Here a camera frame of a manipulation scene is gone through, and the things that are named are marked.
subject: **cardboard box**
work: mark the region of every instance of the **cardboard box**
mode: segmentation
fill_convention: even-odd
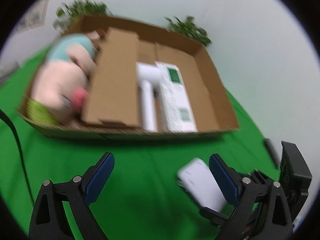
[[[205,47],[187,37],[132,20],[85,16],[65,33],[104,29],[108,38],[100,43],[98,69],[90,78],[89,98],[81,128],[39,125],[26,115],[30,88],[19,109],[20,116],[45,136],[87,139],[175,139],[215,137],[239,129],[236,115]],[[156,61],[176,65],[183,78],[197,133],[159,133],[141,128],[136,62]]]

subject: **white box with green label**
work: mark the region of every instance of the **white box with green label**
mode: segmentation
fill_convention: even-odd
[[[181,74],[176,65],[156,62],[161,71],[159,101],[164,128],[170,132],[197,132]]]

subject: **stuffed animal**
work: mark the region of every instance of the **stuffed animal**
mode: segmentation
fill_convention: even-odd
[[[97,68],[92,41],[105,32],[62,37],[48,52],[34,79],[27,102],[29,119],[39,124],[68,125],[80,113],[86,98],[88,77]]]

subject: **metal screw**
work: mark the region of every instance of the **metal screw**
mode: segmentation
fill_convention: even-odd
[[[50,180],[46,179],[42,184],[43,186],[48,186],[50,184]]]
[[[251,182],[251,179],[247,178],[247,177],[244,177],[242,178],[242,181],[245,183],[245,184],[249,184]]]
[[[81,176],[75,176],[73,179],[74,183],[80,182],[81,181]]]
[[[280,187],[281,184],[280,184],[279,182],[277,182],[277,181],[274,181],[274,182],[273,182],[273,186],[275,186],[275,187]]]

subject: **green tablecloth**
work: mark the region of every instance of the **green tablecloth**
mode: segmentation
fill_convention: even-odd
[[[0,90],[0,108],[16,126],[26,159],[33,196],[41,183],[69,181],[94,165],[102,154],[115,155],[115,168],[96,203],[90,205],[110,240],[214,239],[219,229],[198,214],[197,207],[176,183],[176,172],[195,157],[208,163],[212,153],[239,172],[257,168],[279,176],[262,145],[262,134],[229,94],[241,131],[206,141],[160,142],[65,141],[46,138],[22,120],[16,109],[45,50],[26,62]],[[14,217],[28,232],[32,206],[19,153],[9,128],[0,122],[0,191]],[[82,239],[68,205],[76,239]]]

